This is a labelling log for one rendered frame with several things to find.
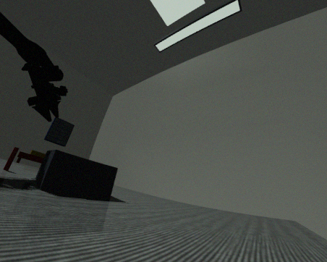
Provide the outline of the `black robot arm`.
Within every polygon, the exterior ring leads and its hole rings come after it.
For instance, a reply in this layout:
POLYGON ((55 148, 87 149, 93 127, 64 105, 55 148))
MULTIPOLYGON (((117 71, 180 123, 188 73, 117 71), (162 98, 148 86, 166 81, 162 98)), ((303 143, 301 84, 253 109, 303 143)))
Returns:
MULTIPOLYGON (((54 66, 45 50, 37 43, 28 40, 21 32, 0 12, 0 35, 6 38, 16 49, 18 54, 25 60, 22 71, 28 71, 32 83, 40 80, 60 81, 63 73, 59 65, 54 66)), ((47 94, 67 96, 66 86, 54 87, 48 83, 47 94)))

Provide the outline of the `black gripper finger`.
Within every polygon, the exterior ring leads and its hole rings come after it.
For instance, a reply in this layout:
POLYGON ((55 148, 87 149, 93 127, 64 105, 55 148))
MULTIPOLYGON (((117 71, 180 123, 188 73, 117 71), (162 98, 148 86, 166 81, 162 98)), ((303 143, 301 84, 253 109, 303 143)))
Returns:
POLYGON ((59 117, 59 110, 58 110, 58 104, 61 101, 56 101, 56 102, 52 102, 50 104, 49 110, 53 113, 53 115, 57 118, 59 117))
POLYGON ((48 122, 52 122, 51 113, 49 111, 50 103, 33 106, 32 108, 35 109, 39 114, 43 116, 43 118, 47 119, 48 122))

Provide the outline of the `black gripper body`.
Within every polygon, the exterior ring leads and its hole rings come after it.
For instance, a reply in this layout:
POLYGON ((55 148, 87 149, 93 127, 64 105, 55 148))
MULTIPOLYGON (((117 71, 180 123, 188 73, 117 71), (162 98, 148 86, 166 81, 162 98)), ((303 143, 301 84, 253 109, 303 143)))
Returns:
POLYGON ((56 102, 58 100, 61 100, 61 97, 57 94, 54 95, 53 93, 47 94, 46 87, 48 85, 48 80, 40 80, 38 82, 34 82, 33 85, 31 85, 32 88, 34 88, 36 95, 35 97, 28 98, 27 102, 29 106, 32 105, 42 105, 46 103, 52 103, 56 102))

